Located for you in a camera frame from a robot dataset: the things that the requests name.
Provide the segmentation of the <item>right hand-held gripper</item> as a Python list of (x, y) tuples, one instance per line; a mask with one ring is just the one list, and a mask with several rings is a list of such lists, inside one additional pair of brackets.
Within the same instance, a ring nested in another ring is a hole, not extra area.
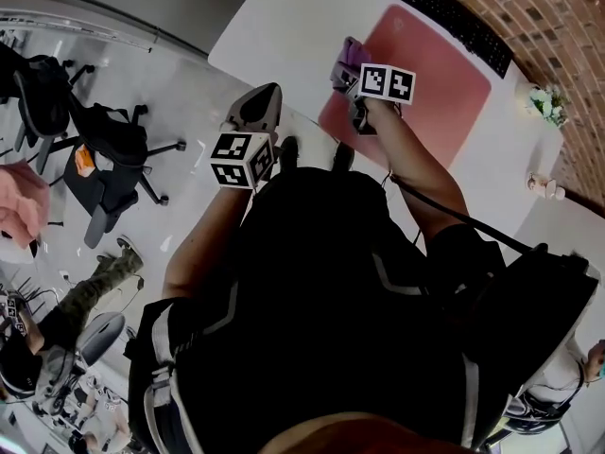
[(396, 106), (413, 101), (416, 74), (388, 64), (362, 63), (358, 71), (340, 68), (340, 92), (349, 102), (349, 116), (360, 135), (376, 135), (368, 121), (366, 98), (387, 101)]

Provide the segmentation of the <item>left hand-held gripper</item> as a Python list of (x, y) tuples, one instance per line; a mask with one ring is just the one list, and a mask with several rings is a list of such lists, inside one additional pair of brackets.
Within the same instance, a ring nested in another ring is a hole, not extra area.
[(258, 86), (233, 103), (210, 155), (221, 187), (255, 189), (268, 177), (276, 162), (282, 104), (282, 88), (276, 82)]

